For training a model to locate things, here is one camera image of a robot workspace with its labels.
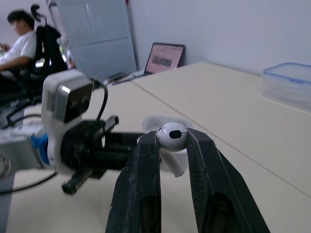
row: black hair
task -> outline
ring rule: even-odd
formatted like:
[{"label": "black hair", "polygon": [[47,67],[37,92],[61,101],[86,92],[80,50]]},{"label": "black hair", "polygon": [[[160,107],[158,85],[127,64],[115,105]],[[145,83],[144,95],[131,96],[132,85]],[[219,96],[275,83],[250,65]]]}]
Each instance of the black hair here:
[{"label": "black hair", "polygon": [[24,10],[16,10],[16,11],[12,11],[9,15],[8,15],[8,21],[9,23],[13,23],[14,21],[18,21],[20,22],[21,20],[24,20],[27,25],[34,29],[35,28],[35,20],[32,18],[32,16],[30,14],[28,14],[26,11]]}]

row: laptop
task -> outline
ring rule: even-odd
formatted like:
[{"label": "laptop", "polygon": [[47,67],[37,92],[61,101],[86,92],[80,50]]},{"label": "laptop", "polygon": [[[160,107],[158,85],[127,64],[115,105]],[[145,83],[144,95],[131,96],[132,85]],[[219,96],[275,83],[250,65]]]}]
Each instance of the laptop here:
[{"label": "laptop", "polygon": [[178,44],[153,43],[143,75],[176,69],[183,63],[185,46]]}]

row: white wall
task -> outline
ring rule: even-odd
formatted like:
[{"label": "white wall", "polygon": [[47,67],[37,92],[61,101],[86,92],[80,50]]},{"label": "white wall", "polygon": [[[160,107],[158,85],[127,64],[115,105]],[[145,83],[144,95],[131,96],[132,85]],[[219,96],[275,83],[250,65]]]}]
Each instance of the white wall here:
[{"label": "white wall", "polygon": [[144,68],[154,41],[186,45],[206,60],[252,73],[311,63],[310,0],[130,0],[134,45]]},{"label": "white wall", "polygon": [[34,3],[40,5],[39,12],[46,15],[48,23],[52,24],[45,0],[0,0],[0,43],[9,43],[12,45],[18,37],[6,19],[8,14],[16,9],[24,9],[30,12],[31,5]]}]

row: white earbud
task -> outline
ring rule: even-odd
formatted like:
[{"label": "white earbud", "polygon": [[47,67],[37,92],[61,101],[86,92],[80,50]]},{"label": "white earbud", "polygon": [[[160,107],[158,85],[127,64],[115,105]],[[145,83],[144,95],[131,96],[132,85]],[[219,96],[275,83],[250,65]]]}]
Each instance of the white earbud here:
[{"label": "white earbud", "polygon": [[160,143],[160,157],[175,177],[185,173],[184,167],[175,158],[173,152],[187,147],[187,132],[187,128],[179,123],[167,123],[156,132]]},{"label": "white earbud", "polygon": [[187,147],[187,128],[179,123],[167,123],[157,132],[160,146],[169,151],[181,151]]}]

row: laptop screen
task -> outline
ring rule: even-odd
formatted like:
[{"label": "laptop screen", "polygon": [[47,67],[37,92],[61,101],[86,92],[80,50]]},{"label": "laptop screen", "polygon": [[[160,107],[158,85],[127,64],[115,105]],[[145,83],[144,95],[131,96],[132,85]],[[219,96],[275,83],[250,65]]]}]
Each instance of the laptop screen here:
[{"label": "laptop screen", "polygon": [[182,45],[166,45],[154,43],[147,62],[145,72],[159,73],[176,69],[184,50]]}]

